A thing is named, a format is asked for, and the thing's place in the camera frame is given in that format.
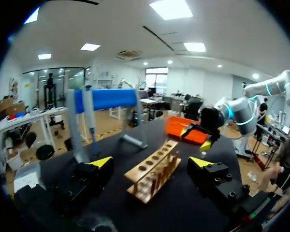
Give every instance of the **black table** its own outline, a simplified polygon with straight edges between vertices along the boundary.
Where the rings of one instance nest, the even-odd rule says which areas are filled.
[[[90,215],[97,213],[105,215],[111,218],[119,232],[223,231],[228,218],[220,213],[210,199],[202,198],[186,172],[188,157],[200,157],[199,146],[195,144],[180,142],[175,147],[174,151],[179,151],[182,161],[172,178],[148,204],[127,193],[127,189],[133,183],[124,177],[124,173],[165,142],[167,136],[164,133],[164,125],[163,119],[145,124],[148,142],[145,150],[121,142],[119,134],[98,141],[103,153],[99,158],[112,155],[115,170],[100,198],[92,199],[84,209],[83,218],[90,218]],[[138,137],[138,127],[129,130],[128,134]],[[90,152],[92,146],[88,145],[85,149]],[[229,167],[233,177],[241,182],[239,163],[230,139],[222,136],[207,152],[205,160],[221,161]],[[67,152],[40,164],[41,178],[47,185],[60,174],[59,170],[62,167],[71,168],[75,161],[72,152]]]

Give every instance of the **wooden test tube rack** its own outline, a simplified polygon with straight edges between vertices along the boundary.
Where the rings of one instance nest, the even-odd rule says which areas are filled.
[[[178,152],[171,155],[171,151],[177,144],[178,142],[173,140],[167,141],[160,149],[126,172],[124,176],[134,182],[127,192],[148,203],[167,182],[181,161]]]

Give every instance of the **orange tray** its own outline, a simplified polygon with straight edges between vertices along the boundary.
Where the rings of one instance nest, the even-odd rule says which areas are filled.
[[[171,116],[166,120],[165,132],[167,134],[180,137],[182,129],[189,126],[191,122],[195,122],[197,124],[200,123],[198,121],[194,121],[183,117]],[[197,130],[193,130],[192,132],[190,132],[189,135],[187,135],[187,137],[185,137],[185,139],[198,144],[203,144],[206,141],[206,138],[207,134],[204,134]]]

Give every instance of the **person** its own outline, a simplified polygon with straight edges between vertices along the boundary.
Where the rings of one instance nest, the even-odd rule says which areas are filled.
[[[268,169],[263,176],[259,190],[265,191],[269,181],[272,184],[277,184],[278,187],[286,190],[290,187],[290,138],[282,145],[279,155],[276,158],[276,165]]]
[[[267,113],[267,102],[268,99],[264,98],[264,102],[259,106],[259,117],[258,117],[258,124],[264,126],[265,125],[265,114]],[[254,134],[257,140],[261,139],[262,136],[262,129],[257,126],[256,132]]]

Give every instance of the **wall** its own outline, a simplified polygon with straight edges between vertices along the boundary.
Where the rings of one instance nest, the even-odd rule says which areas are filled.
[[[170,68],[167,95],[178,90],[184,94],[199,94],[204,98],[204,104],[211,105],[222,97],[232,96],[232,76],[195,68]]]
[[[2,100],[4,96],[9,95],[10,78],[19,80],[21,73],[22,70],[17,62],[17,57],[10,51],[6,55],[0,68],[0,100]]]
[[[178,90],[184,94],[203,96],[204,71],[199,69],[169,68],[167,95]]]
[[[228,74],[205,72],[203,97],[205,105],[213,105],[222,97],[232,98],[233,78]]]
[[[243,87],[242,87],[243,82],[246,82],[246,84],[248,85],[256,83],[253,80],[233,75],[232,99],[240,98],[243,96]]]
[[[133,86],[145,80],[145,70],[125,65],[121,61],[105,58],[94,58],[89,64],[91,84],[96,87],[97,80],[112,80],[112,88],[117,88],[122,78]]]

